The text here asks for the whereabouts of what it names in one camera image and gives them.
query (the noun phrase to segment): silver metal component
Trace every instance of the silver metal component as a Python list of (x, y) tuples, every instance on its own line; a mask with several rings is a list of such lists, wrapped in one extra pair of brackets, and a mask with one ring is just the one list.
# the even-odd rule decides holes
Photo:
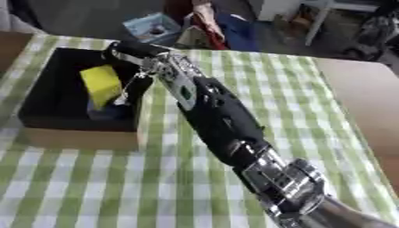
[(286, 165), (272, 148), (262, 151), (242, 175), (265, 212), (284, 228), (296, 227), (298, 218), (317, 208), (325, 196), (324, 180), (314, 167), (303, 159)]
[(194, 108), (197, 101), (197, 87), (192, 79), (204, 75), (181, 54), (164, 53), (159, 55), (158, 60), (153, 71), (157, 72), (159, 80), (185, 110)]
[(301, 228), (395, 228), (326, 196), (310, 213), (298, 218)]

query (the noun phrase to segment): blue container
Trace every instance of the blue container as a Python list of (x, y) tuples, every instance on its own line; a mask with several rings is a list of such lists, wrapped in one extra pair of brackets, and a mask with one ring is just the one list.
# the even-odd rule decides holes
[(174, 20), (161, 12), (125, 21), (123, 25), (140, 42), (160, 45), (177, 39), (182, 29)]

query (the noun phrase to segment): wooden table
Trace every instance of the wooden table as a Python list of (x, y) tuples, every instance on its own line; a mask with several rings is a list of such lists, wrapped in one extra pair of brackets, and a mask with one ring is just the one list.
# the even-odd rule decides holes
[(0, 31), (0, 78), (25, 48), (31, 34)]
[[(0, 32), (0, 77), (30, 38)], [(380, 63), (318, 59), (317, 64), (399, 195), (399, 79)]]

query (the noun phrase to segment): chair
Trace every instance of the chair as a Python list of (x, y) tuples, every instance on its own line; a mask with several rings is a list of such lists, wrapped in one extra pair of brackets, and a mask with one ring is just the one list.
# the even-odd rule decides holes
[(378, 0), (304, 0), (303, 4), (319, 8), (319, 13), (306, 35), (305, 45), (309, 46), (331, 10), (374, 12), (381, 2)]

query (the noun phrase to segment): person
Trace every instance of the person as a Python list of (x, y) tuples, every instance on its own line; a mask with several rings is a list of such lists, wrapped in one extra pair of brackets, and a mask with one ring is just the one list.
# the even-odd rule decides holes
[(35, 28), (19, 17), (10, 13), (7, 0), (0, 0), (0, 31), (14, 31), (21, 33), (44, 33), (43, 30)]

